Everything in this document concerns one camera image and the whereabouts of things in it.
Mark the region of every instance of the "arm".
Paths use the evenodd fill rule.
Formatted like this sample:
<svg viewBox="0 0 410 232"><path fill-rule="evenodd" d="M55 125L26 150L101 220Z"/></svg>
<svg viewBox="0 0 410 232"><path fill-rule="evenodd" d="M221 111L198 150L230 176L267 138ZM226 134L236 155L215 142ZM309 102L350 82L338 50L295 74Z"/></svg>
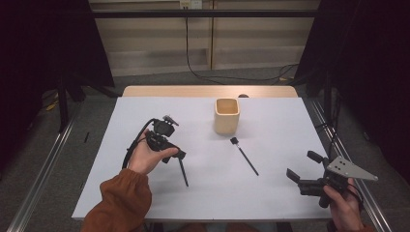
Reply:
<svg viewBox="0 0 410 232"><path fill-rule="evenodd" d="M357 194L353 187L353 179L348 180L350 186L348 187L353 193ZM359 202L351 195L346 193L340 195L332 187L325 186L323 190L333 200L330 204L331 214L333 218L334 227L337 232L372 232L371 226L363 225L360 216Z"/></svg>
<svg viewBox="0 0 410 232"><path fill-rule="evenodd" d="M177 148L152 151L144 139L147 131L133 150L128 168L101 184L102 202L87 214L81 231L132 231L142 224L152 197L147 174L160 160L178 152Z"/></svg>

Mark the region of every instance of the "hand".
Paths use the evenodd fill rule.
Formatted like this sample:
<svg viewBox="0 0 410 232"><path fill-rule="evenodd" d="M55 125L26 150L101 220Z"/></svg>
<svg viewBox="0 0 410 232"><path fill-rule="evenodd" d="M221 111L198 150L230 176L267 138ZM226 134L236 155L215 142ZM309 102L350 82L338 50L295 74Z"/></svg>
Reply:
<svg viewBox="0 0 410 232"><path fill-rule="evenodd" d="M151 150L145 139L147 131L148 129L141 134L139 143L133 150L128 165L128 169L145 175L150 173L163 158L171 157L178 153L178 148L168 148L160 152Z"/></svg>
<svg viewBox="0 0 410 232"><path fill-rule="evenodd" d="M353 185L353 179L349 178L348 183ZM355 188L348 186L348 188L357 194ZM332 187L325 186L323 190L328 196L333 199L330 204L331 214L337 230L360 230L364 226L360 217L359 202L349 192L341 196Z"/></svg>

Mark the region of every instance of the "cable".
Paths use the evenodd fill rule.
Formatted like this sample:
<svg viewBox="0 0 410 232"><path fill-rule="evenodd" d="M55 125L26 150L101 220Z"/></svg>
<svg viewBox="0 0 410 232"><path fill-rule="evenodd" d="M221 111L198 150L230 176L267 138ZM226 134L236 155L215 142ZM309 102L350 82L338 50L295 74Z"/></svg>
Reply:
<svg viewBox="0 0 410 232"><path fill-rule="evenodd" d="M139 143L141 140L144 139L144 138L139 139L139 137L142 135L142 133L145 131L145 129L148 128L148 126L150 125L150 123L155 122L155 121L156 121L156 119L150 119L150 121L148 121L148 122L144 125L144 127L141 129L141 131L139 132L139 134L136 136L136 139L133 141L133 143L131 144L130 148L127 149L127 153L126 153L126 156L124 157L124 161L123 161L123 166L122 166L122 168L127 168L128 163L129 163L129 160L130 160L130 158L131 158L131 156L132 156L132 153L133 153L133 149L135 149L136 146L138 145L138 143Z"/></svg>
<svg viewBox="0 0 410 232"><path fill-rule="evenodd" d="M224 79L237 79L237 80L249 80L249 81L267 81L267 80L275 80L274 83L272 83L271 85L275 85L279 82L279 79L286 73L288 73L289 71L291 71L294 67L299 66L299 64L291 64L291 65L286 65L280 68L279 70L279 74L277 76L274 77L269 77L269 78L263 78L263 79L253 79L253 78L245 78L245 77L237 77L237 76L222 76L222 75L200 75L196 72L193 71L193 69L190 66L190 57L189 57L189 40L188 40L188 18L185 18L185 25L186 25L186 54L187 54L187 64L188 64L188 68L190 69L190 72L195 75L197 78L199 79L203 79L203 80L207 80L207 81L211 81L220 85L225 85L222 82L219 81L215 81L212 80L210 78L224 78Z"/></svg>
<svg viewBox="0 0 410 232"><path fill-rule="evenodd" d="M356 194L355 192L353 192L353 191L350 190L349 188L346 189L347 192L349 192L351 195L353 195L353 196L356 198L356 200L358 201L358 203L359 203L359 212L361 212L362 209L364 208L364 198L363 198L363 195L362 195L362 193L359 191L358 188L356 188L355 186L353 186L353 185L351 185L351 184L348 184L348 185L351 186L351 187L353 187L353 188L356 190L356 192L359 194L359 195Z"/></svg>
<svg viewBox="0 0 410 232"><path fill-rule="evenodd" d="M340 114L340 108L341 108L341 95L337 91L337 97L335 99L335 107L332 115L332 122L334 125L334 131L332 132L332 140L331 143L329 144L329 149L328 149L328 157L331 157L332 153L332 146L335 143L335 138L337 136L337 129L338 129L338 116Z"/></svg>

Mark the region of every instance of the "black rod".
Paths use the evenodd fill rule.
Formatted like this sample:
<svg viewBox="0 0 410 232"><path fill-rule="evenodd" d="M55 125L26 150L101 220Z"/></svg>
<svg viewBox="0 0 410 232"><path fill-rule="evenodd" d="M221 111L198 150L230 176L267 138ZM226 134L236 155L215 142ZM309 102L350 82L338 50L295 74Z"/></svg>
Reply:
<svg viewBox="0 0 410 232"><path fill-rule="evenodd" d="M252 163L250 162L250 160L248 159L247 155L245 155L244 151L242 151L242 148L236 144L236 146L239 148L239 151L242 153L242 155L244 156L245 160L247 160L248 164L250 165L250 167L252 168L252 170L255 172L256 176L259 176L259 173L256 171L255 167L252 165Z"/></svg>
<svg viewBox="0 0 410 232"><path fill-rule="evenodd" d="M325 111L325 119L328 126L333 126L333 119L332 119L332 78L330 77L329 72L326 72L325 77L325 87L324 87L324 111Z"/></svg>
<svg viewBox="0 0 410 232"><path fill-rule="evenodd" d="M187 180L187 174L185 173L185 169L184 169L184 164L182 163L182 160L179 159L179 158L178 158L178 161L180 162L181 171L182 171L182 174L184 175L185 185L186 185L187 187L189 187L189 185L188 185L188 180Z"/></svg>
<svg viewBox="0 0 410 232"><path fill-rule="evenodd" d="M94 10L88 12L54 12L56 16L92 18L143 17L333 17L340 13L318 13L316 10Z"/></svg>
<svg viewBox="0 0 410 232"><path fill-rule="evenodd" d="M60 129L58 132L63 132L64 128L69 123L69 108L67 106L66 78L64 75L60 75L59 77L57 90L58 102L60 104Z"/></svg>

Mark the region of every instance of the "orange sleeve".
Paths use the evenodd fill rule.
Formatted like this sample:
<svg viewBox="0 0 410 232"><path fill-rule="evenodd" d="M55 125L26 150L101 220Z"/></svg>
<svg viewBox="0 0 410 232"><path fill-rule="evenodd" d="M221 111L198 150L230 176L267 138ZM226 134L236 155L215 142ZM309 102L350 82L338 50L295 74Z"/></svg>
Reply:
<svg viewBox="0 0 410 232"><path fill-rule="evenodd" d="M148 177L127 168L100 185L102 201L85 217L81 231L133 231L150 209Z"/></svg>

